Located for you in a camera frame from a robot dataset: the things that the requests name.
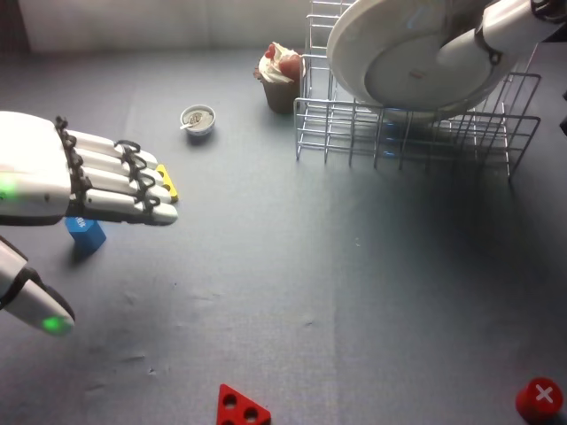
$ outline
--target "yellow block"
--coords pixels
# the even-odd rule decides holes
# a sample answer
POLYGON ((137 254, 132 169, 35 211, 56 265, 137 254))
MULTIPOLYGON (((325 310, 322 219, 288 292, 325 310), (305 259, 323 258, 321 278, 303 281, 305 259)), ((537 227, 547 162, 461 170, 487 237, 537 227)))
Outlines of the yellow block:
POLYGON ((163 177, 163 187, 169 190, 169 195, 171 196, 171 203, 174 204, 179 200, 177 196, 177 190, 175 190, 175 186, 171 179, 169 178, 169 174, 167 173, 166 168, 163 164, 159 164, 156 167, 156 171, 163 177))

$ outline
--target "dish rack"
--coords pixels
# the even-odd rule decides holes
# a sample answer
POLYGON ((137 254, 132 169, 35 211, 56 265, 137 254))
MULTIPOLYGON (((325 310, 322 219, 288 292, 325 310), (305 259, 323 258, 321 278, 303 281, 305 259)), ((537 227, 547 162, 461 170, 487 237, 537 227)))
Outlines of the dish rack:
POLYGON ((372 156, 374 168, 382 158, 394 159, 402 169, 409 161, 445 163, 455 171, 459 165, 475 169, 500 167, 509 179, 520 165, 540 124, 526 115, 541 77, 527 73, 532 55, 522 59, 481 104, 450 119, 412 124, 417 111, 384 108, 357 102, 340 87, 326 57, 329 34, 340 15, 353 3, 342 0, 311 0, 300 97, 295 102, 297 160, 304 149, 372 156), (391 121, 388 112, 405 113, 391 121))

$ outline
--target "whipped cream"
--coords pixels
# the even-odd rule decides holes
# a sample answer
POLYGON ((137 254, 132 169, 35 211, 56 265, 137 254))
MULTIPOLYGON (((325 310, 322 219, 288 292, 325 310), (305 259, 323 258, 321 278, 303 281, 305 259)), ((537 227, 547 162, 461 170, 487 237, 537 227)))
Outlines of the whipped cream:
POLYGON ((286 58, 291 58, 293 55, 297 55, 298 52, 295 50, 286 49, 281 44, 274 42, 276 46, 276 54, 273 59, 266 58, 262 56, 260 63, 258 64, 258 71, 262 74, 262 77, 267 82, 293 82, 289 77, 286 77, 280 71, 280 61, 286 58))

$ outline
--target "white plate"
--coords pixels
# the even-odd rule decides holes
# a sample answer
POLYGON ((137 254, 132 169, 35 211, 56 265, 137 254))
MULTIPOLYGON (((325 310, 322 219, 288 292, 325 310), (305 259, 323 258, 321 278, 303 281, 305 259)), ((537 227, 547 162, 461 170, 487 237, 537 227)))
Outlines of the white plate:
MULTIPOLYGON (((437 61, 446 16, 443 0, 358 0, 330 33, 327 57, 338 82, 357 100, 419 112, 434 120, 470 109, 490 94, 515 58, 492 67, 486 61, 437 61)), ((404 120, 404 112, 388 112, 404 120)))

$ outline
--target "red knob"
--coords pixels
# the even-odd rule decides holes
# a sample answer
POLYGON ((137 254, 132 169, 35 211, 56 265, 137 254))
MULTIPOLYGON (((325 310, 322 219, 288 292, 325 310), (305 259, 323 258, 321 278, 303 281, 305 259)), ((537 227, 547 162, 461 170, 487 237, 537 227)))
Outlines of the red knob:
POLYGON ((530 423, 544 422, 559 412, 563 394, 549 378, 535 378, 516 396, 516 410, 530 423))

